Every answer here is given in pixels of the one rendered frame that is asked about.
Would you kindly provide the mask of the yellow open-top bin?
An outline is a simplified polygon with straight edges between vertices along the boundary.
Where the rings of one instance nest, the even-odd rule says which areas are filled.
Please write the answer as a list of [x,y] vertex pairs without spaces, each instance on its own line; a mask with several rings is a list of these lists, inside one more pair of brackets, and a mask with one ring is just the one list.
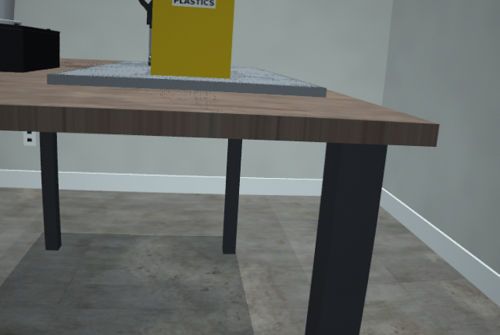
[[151,75],[230,79],[234,0],[153,0]]

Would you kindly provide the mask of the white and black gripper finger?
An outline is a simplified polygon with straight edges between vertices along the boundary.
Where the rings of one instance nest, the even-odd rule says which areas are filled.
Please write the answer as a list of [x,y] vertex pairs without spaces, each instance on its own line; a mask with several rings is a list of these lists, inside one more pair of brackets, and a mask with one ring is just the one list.
[[147,3],[145,0],[138,0],[141,5],[147,10],[147,25],[152,28],[152,0]]

